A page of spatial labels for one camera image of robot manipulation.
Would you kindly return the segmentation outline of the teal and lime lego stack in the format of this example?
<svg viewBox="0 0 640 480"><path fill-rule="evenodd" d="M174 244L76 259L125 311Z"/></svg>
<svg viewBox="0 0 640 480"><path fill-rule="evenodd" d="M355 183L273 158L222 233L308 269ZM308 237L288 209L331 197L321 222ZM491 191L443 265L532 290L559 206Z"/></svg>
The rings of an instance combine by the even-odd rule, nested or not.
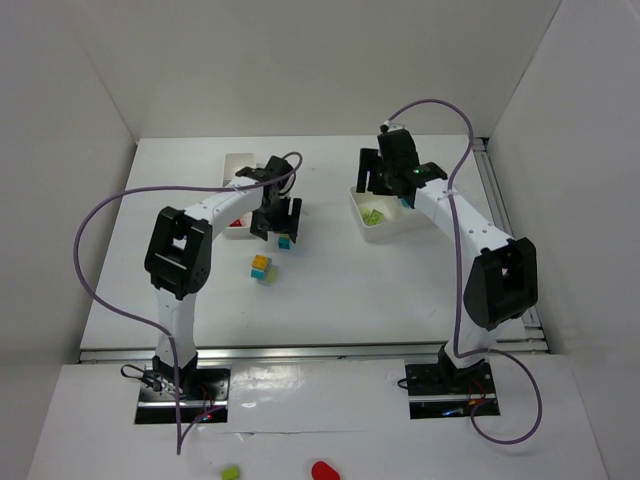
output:
<svg viewBox="0 0 640 480"><path fill-rule="evenodd" d="M279 249L290 250L292 241L288 235L280 235L277 244Z"/></svg>

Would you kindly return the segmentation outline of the small lime lego brick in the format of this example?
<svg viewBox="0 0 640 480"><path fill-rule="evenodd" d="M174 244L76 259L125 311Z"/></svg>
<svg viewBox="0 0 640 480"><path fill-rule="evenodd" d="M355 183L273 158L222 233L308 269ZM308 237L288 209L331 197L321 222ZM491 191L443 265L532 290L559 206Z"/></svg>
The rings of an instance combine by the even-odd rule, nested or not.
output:
<svg viewBox="0 0 640 480"><path fill-rule="evenodd" d="M369 222L365 223L367 226L375 226L382 224L386 221L384 214L378 210L373 209Z"/></svg>

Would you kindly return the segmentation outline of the lime rounded lego brick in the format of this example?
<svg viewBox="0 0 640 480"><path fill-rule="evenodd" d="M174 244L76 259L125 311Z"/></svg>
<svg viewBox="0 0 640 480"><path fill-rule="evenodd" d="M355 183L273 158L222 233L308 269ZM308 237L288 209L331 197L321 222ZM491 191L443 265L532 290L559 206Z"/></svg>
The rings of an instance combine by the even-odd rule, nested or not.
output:
<svg viewBox="0 0 640 480"><path fill-rule="evenodd" d="M360 211L361 217L365 223L369 222L372 210L368 208L364 208Z"/></svg>

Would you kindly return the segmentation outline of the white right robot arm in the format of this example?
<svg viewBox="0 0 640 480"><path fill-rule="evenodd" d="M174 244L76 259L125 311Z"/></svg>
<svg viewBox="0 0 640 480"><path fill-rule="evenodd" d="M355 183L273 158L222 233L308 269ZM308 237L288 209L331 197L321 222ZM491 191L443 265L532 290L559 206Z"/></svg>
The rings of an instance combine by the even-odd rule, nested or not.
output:
<svg viewBox="0 0 640 480"><path fill-rule="evenodd" d="M464 393L480 375L505 323L538 301L536 248L485 218L437 164L420 162L408 130L385 124L377 141L377 148L360 152L357 192L402 200L454 244L453 335L438 352L433 379L444 392Z"/></svg>

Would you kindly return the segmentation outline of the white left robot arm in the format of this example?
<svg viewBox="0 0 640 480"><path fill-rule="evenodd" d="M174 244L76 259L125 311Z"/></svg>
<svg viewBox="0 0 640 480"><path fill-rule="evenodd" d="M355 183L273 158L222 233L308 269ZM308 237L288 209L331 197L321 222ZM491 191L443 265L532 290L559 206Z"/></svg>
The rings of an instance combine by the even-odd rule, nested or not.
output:
<svg viewBox="0 0 640 480"><path fill-rule="evenodd" d="M180 390L196 384L195 306L212 270L214 240L248 214L252 236L267 241L282 235L296 242L302 200L291 196L295 180L288 157L272 156L262 167L241 168L220 192L196 204L159 212L144 260L162 327L152 367L169 381L178 372L174 384Z"/></svg>

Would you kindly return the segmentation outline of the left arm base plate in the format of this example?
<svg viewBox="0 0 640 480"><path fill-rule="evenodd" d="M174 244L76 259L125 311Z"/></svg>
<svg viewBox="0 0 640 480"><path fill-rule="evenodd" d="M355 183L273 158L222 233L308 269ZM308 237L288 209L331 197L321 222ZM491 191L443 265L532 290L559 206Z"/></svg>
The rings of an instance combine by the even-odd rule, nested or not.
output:
<svg viewBox="0 0 640 480"><path fill-rule="evenodd" d="M125 378L141 383L134 423L136 425L162 425L175 422L175 398L173 385L152 369L142 370L126 364L121 368ZM196 372L194 384L187 390L179 389L181 420L190 424L206 413L203 424L226 423L231 369L227 367L204 368Z"/></svg>

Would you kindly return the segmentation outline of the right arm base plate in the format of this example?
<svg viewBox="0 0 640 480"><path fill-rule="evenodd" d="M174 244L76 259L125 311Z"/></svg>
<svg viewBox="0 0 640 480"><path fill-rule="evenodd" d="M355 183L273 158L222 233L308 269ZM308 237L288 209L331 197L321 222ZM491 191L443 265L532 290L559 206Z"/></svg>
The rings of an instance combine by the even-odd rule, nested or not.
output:
<svg viewBox="0 0 640 480"><path fill-rule="evenodd" d="M407 364L397 386L408 394L412 420L499 416L500 407L492 370L487 362L470 377L448 386L435 364Z"/></svg>

